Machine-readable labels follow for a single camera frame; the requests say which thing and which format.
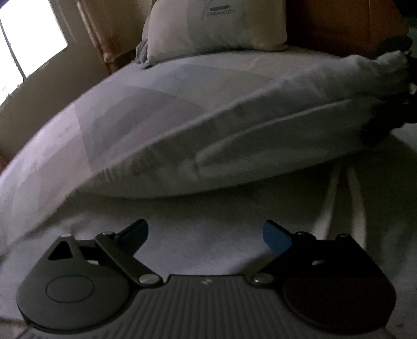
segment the circular cover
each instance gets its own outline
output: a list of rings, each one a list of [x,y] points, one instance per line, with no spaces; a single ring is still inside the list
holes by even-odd
[[[52,280],[46,294],[58,303],[76,303],[94,292],[94,283],[83,276],[63,276]]]
[[[18,291],[18,307],[35,327],[49,331],[87,329],[125,305],[128,282],[115,270],[88,263],[54,263],[29,274]]]
[[[384,327],[395,305],[395,291],[384,278],[289,278],[282,292],[299,317],[342,334]]]

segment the black device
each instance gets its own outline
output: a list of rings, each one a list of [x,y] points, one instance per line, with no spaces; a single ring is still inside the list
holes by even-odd
[[[58,238],[18,290],[29,325],[19,338],[390,338],[394,288],[349,235],[316,240],[268,220],[277,258],[251,278],[166,282],[133,257],[147,237],[138,220],[94,240]]]

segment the wooden headboard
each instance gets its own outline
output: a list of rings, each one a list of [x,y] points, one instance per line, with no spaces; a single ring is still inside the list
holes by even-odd
[[[339,56],[375,57],[408,26],[394,0],[286,0],[288,44]]]

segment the curtain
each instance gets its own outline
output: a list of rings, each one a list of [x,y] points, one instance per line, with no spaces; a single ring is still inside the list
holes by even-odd
[[[109,73],[134,58],[150,0],[78,0],[77,7],[99,58]]]

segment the pillow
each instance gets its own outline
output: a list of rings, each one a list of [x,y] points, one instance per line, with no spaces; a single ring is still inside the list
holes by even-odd
[[[285,0],[158,0],[148,32],[148,64],[196,53],[281,51]]]

